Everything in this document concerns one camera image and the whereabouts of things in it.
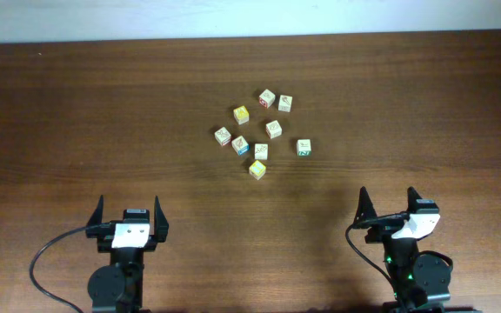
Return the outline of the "yellow block front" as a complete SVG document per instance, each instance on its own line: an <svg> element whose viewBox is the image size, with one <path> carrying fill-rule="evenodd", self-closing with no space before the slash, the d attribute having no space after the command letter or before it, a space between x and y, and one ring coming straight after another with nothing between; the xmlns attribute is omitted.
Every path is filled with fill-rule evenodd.
<svg viewBox="0 0 501 313"><path fill-rule="evenodd" d="M257 180L260 180L266 173L266 166L259 160L256 160L250 167L249 173Z"/></svg>

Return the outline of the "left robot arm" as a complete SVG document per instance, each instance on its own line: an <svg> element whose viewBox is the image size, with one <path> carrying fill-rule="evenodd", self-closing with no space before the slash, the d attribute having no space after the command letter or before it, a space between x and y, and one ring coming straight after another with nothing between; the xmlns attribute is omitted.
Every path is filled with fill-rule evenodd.
<svg viewBox="0 0 501 313"><path fill-rule="evenodd" d="M110 263L90 277L87 291L93 312L143 312L144 254L166 241L169 223L159 199L154 209L127 209L120 220L103 222L104 200L87 222L85 234L97 240L97 251Z"/></svg>

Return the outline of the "plain drawing block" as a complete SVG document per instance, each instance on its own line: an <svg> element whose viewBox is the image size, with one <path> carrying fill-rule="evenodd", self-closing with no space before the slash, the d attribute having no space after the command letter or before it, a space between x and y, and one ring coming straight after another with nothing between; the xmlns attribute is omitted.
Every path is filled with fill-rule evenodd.
<svg viewBox="0 0 501 313"><path fill-rule="evenodd" d="M269 146L267 143L256 143L254 145L254 158L257 160L267 160Z"/></svg>

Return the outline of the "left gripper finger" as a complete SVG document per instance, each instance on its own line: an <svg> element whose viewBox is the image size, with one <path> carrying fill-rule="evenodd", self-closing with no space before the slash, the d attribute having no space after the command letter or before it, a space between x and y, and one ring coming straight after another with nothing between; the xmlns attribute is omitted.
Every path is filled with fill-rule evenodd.
<svg viewBox="0 0 501 313"><path fill-rule="evenodd" d="M169 222L162 210L158 196L154 202L154 237L157 242L165 242L169 233Z"/></svg>
<svg viewBox="0 0 501 313"><path fill-rule="evenodd" d="M93 211L87 222L87 226L95 226L101 224L103 219L103 212L104 212L104 196L101 195L98 199L97 207L95 208L95 210Z"/></svg>

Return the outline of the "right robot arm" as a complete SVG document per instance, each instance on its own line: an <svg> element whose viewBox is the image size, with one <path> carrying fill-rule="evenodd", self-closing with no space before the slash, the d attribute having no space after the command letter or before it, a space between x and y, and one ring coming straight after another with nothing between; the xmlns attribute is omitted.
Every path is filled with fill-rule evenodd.
<svg viewBox="0 0 501 313"><path fill-rule="evenodd" d="M421 251L418 242L436 228L439 207L431 199L407 189L407 209L380 216L365 187L359 191L356 215L345 231L366 230L367 243L384 246L384 269L366 257L356 246L351 248L389 282L395 300L384 303L383 312L444 312L451 298L449 284L453 261L432 250Z"/></svg>

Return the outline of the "green letter N block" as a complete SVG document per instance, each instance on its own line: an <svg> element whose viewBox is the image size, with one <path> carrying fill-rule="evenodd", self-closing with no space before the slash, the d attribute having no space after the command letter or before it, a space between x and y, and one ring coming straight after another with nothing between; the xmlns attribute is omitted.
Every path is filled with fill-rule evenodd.
<svg viewBox="0 0 501 313"><path fill-rule="evenodd" d="M298 139L297 140L297 154L300 157L309 156L311 154L311 140Z"/></svg>

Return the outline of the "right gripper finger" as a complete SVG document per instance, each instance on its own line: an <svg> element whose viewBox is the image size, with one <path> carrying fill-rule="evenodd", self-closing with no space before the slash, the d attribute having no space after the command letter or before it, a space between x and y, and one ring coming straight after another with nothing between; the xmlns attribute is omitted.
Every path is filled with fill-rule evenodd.
<svg viewBox="0 0 501 313"><path fill-rule="evenodd" d="M409 213L416 213L422 207L423 204L419 200L423 200L423 198L412 186L409 187L407 189L407 211Z"/></svg>
<svg viewBox="0 0 501 313"><path fill-rule="evenodd" d="M363 186L359 191L359 199L356 215L353 221L354 228L369 228L377 220L377 213L374 209L367 189Z"/></svg>

